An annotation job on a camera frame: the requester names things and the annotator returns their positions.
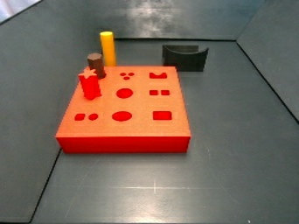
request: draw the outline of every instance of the table surface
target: table surface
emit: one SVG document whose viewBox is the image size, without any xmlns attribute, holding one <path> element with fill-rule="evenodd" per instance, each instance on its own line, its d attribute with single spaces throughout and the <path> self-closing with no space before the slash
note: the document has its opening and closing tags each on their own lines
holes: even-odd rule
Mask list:
<svg viewBox="0 0 299 224">
<path fill-rule="evenodd" d="M 33 222 L 298 222 L 295 119 L 235 42 L 123 40 L 118 64 L 162 65 L 165 44 L 210 48 L 205 72 L 179 73 L 189 153 L 62 152 Z"/>
</svg>

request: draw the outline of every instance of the rectangular hole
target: rectangular hole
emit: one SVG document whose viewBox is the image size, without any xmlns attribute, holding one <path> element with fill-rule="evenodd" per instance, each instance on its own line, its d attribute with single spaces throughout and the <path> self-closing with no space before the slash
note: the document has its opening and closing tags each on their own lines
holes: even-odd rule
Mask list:
<svg viewBox="0 0 299 224">
<path fill-rule="evenodd" d="M 174 119 L 171 111 L 154 111 L 154 120 L 157 121 L 170 121 Z"/>
</svg>

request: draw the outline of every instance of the yellow cylinder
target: yellow cylinder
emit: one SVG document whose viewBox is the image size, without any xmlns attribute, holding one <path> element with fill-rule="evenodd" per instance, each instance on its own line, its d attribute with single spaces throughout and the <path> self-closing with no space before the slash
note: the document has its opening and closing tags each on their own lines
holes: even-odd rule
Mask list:
<svg viewBox="0 0 299 224">
<path fill-rule="evenodd" d="M 101 34 L 101 43 L 105 54 L 105 61 L 107 67 L 115 67 L 118 65 L 115 38 L 113 31 L 103 31 Z"/>
</svg>

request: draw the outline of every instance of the red block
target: red block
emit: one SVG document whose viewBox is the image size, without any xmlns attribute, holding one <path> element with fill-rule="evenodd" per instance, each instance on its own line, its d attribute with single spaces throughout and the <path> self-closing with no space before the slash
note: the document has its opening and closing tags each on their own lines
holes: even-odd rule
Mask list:
<svg viewBox="0 0 299 224">
<path fill-rule="evenodd" d="M 175 67 L 109 66 L 106 72 L 99 98 L 87 100 L 81 85 L 73 96 L 57 134 L 65 152 L 186 152 L 191 131 Z M 171 94 L 151 94 L 155 89 Z"/>
<path fill-rule="evenodd" d="M 90 68 L 87 67 L 85 69 L 85 72 L 79 74 L 82 90 L 85 93 L 85 97 L 89 100 L 94 100 L 97 97 L 101 96 L 99 77 L 95 72 L 95 69 L 90 70 Z"/>
</svg>

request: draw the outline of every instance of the gray wall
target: gray wall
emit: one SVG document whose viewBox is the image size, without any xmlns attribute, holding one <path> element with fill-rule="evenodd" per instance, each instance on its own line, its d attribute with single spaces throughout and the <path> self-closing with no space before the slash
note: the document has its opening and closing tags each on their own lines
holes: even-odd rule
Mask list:
<svg viewBox="0 0 299 224">
<path fill-rule="evenodd" d="M 95 47 L 86 6 L 43 1 L 0 26 L 0 221 L 30 221 L 59 153 L 55 132 Z"/>
<path fill-rule="evenodd" d="M 265 0 L 89 1 L 95 32 L 117 38 L 235 40 Z"/>
<path fill-rule="evenodd" d="M 299 1 L 269 0 L 238 43 L 299 119 Z"/>
</svg>

